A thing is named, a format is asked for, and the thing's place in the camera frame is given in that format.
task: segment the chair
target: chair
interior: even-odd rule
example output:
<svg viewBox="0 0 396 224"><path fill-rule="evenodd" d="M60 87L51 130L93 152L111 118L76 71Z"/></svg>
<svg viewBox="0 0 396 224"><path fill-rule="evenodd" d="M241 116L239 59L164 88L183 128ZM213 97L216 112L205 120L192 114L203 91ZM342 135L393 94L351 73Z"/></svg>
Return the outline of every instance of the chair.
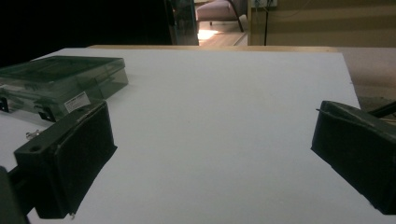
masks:
<svg viewBox="0 0 396 224"><path fill-rule="evenodd" d="M200 21L238 21L244 32L239 17L248 14L248 0L215 0L196 9L197 23Z"/></svg>

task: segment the power outlet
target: power outlet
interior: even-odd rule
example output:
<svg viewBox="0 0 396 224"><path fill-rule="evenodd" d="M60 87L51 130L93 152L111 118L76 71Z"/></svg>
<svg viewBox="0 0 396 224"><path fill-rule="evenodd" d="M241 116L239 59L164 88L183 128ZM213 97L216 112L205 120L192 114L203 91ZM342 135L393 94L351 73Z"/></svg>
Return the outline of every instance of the power outlet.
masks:
<svg viewBox="0 0 396 224"><path fill-rule="evenodd" d="M259 7L267 7L268 1L270 0L250 0L250 1L252 7L256 7L256 1L259 2ZM272 0L270 7L276 7L276 6L277 6L277 0Z"/></svg>

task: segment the black backdrop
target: black backdrop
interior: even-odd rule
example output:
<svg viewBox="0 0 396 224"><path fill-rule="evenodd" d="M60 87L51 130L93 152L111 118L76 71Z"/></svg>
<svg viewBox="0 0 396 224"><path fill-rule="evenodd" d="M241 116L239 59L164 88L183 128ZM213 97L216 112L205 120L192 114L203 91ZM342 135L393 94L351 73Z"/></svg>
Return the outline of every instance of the black backdrop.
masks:
<svg viewBox="0 0 396 224"><path fill-rule="evenodd" d="M2 0L0 67L63 48L171 45L164 0Z"/></svg>

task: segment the gray chair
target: gray chair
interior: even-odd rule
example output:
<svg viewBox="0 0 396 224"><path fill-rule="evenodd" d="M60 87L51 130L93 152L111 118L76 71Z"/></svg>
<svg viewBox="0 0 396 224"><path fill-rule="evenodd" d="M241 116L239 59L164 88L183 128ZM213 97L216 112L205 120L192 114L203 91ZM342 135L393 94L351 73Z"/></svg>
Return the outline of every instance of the gray chair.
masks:
<svg viewBox="0 0 396 224"><path fill-rule="evenodd" d="M197 23L200 21L238 21L241 32L244 32L239 17L248 14L248 0L215 0L196 9Z"/></svg>

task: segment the table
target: table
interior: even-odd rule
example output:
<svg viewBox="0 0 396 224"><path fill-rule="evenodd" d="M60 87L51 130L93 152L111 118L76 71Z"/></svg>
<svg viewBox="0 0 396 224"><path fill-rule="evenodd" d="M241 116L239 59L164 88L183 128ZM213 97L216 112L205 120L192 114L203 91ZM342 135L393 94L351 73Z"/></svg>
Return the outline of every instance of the table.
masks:
<svg viewBox="0 0 396 224"><path fill-rule="evenodd" d="M36 223L394 223L310 150L321 101L359 107L337 52L62 49L122 57L118 150L76 218ZM1 116L12 154L41 120Z"/></svg>

